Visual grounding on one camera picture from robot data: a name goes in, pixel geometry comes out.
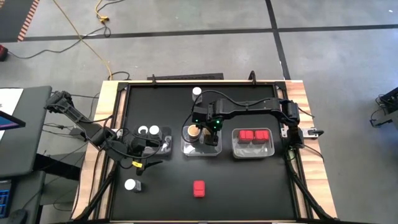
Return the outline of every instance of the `yellow cable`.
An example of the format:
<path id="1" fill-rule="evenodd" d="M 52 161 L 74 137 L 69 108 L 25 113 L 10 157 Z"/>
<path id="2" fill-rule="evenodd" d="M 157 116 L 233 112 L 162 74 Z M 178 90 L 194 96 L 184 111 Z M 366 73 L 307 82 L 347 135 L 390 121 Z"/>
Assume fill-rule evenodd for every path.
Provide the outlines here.
<path id="1" fill-rule="evenodd" d="M 97 5 L 96 5 L 95 8 L 94 8 L 94 11 L 95 11 L 95 13 L 97 14 L 97 16 L 99 16 L 99 20 L 100 20 L 102 23 L 105 23 L 106 21 L 109 20 L 109 17 L 108 17 L 108 16 L 101 16 L 101 15 L 99 14 L 99 12 L 98 12 L 98 6 L 101 4 L 101 2 L 102 2 L 102 0 L 99 0 L 99 1 L 98 1 Z"/>
<path id="2" fill-rule="evenodd" d="M 90 47 L 90 45 L 88 45 L 88 44 L 83 40 L 83 38 L 81 38 L 81 36 L 80 36 L 79 32 L 77 31 L 76 27 L 75 27 L 75 26 L 73 25 L 73 23 L 70 21 L 69 17 L 65 14 L 65 12 L 62 10 L 62 8 L 58 5 L 57 1 L 56 1 L 56 0 L 52 0 L 52 1 L 53 1 L 53 2 L 55 3 L 55 5 L 57 5 L 57 7 L 61 10 L 61 12 L 62 12 L 62 14 L 65 16 L 65 18 L 67 18 L 68 22 L 70 23 L 70 25 L 73 27 L 73 29 L 74 29 L 75 32 L 77 33 L 77 36 L 79 37 L 80 41 L 82 41 L 83 43 L 85 43 L 85 45 L 87 45 L 87 47 L 90 48 L 91 51 L 93 51 L 94 54 L 97 55 L 97 57 L 104 63 L 104 65 L 106 66 L 106 69 L 108 69 L 108 72 L 109 72 L 109 76 L 110 76 L 110 79 L 109 79 L 109 80 L 112 80 L 112 79 L 113 79 L 113 77 L 112 77 L 112 72 L 111 72 L 111 69 L 110 69 L 108 63 L 106 63 L 106 61 L 105 61 L 104 59 L 102 59 L 101 56 L 100 56 L 92 47 Z"/>

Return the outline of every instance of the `gray floor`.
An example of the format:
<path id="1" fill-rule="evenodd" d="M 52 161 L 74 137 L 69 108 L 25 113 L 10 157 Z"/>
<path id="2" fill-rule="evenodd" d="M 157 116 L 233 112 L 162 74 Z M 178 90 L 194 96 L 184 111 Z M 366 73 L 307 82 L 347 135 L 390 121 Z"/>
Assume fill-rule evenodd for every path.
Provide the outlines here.
<path id="1" fill-rule="evenodd" d="M 59 0 L 78 30 L 100 27 L 95 0 Z M 396 1 L 272 1 L 278 27 L 360 26 L 398 24 Z M 265 1 L 128 0 L 108 6 L 104 15 L 114 34 L 171 30 L 269 28 Z M 73 35 L 73 29 L 53 5 L 41 1 L 27 36 Z M 292 79 L 304 80 L 320 138 L 338 216 L 342 220 L 397 223 L 398 130 L 374 129 L 370 114 L 378 94 L 398 86 L 398 30 L 357 30 L 281 33 Z M 5 44 L 15 54 L 44 48 L 62 49 L 73 41 Z M 271 33 L 192 35 L 88 40 L 112 71 L 130 72 L 132 79 L 155 75 L 223 72 L 225 79 L 246 79 L 255 70 L 261 79 L 283 79 Z M 63 54 L 43 54 L 30 60 L 10 57 L 0 64 L 1 86 L 52 85 L 54 90 L 94 95 L 106 79 L 106 69 L 83 44 Z M 75 98 L 90 113 L 90 99 Z M 48 122 L 71 124 L 61 115 Z M 43 134 L 39 152 L 68 153 L 77 140 Z M 42 223 L 66 218 L 46 208 Z"/>

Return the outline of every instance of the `computer monitor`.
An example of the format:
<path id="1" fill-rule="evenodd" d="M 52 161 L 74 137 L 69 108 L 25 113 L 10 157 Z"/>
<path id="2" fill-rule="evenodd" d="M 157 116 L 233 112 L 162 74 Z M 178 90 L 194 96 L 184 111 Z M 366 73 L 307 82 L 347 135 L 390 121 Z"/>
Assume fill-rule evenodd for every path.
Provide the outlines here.
<path id="1" fill-rule="evenodd" d="M 25 125 L 25 122 L 20 119 L 0 111 L 0 131 L 13 128 L 23 128 Z"/>

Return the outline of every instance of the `orange striped tape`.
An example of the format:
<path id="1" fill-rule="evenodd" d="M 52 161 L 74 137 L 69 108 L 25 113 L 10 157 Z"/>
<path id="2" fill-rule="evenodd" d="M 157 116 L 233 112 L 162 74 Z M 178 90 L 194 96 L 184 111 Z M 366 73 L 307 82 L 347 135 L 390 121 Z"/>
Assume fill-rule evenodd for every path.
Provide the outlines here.
<path id="1" fill-rule="evenodd" d="M 26 32 L 29 28 L 30 23 L 32 22 L 33 16 L 35 15 L 35 11 L 37 9 L 37 6 L 39 5 L 39 0 L 33 0 L 32 5 L 30 6 L 29 12 L 26 15 L 26 19 L 24 24 L 21 27 L 21 31 L 19 32 L 18 35 L 18 42 L 21 42 L 24 40 Z"/>
<path id="2" fill-rule="evenodd" d="M 2 6 L 4 5 L 5 2 L 6 2 L 6 0 L 0 0 L 0 9 L 2 8 Z"/>

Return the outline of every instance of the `red block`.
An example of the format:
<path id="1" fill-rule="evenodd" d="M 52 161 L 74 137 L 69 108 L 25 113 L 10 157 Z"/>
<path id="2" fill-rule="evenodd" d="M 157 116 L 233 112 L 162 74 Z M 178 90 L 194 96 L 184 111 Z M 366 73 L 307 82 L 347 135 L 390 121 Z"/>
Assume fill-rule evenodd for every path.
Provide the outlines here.
<path id="1" fill-rule="evenodd" d="M 239 137 L 238 137 L 238 143 L 250 143 L 254 139 L 254 133 L 253 131 L 250 130 L 240 130 L 239 131 Z"/>
<path id="2" fill-rule="evenodd" d="M 269 132 L 268 130 L 257 130 L 254 132 L 254 142 L 255 144 L 264 144 L 269 140 Z"/>
<path id="3" fill-rule="evenodd" d="M 193 196 L 194 197 L 205 196 L 205 182 L 203 180 L 195 180 L 193 182 Z"/>

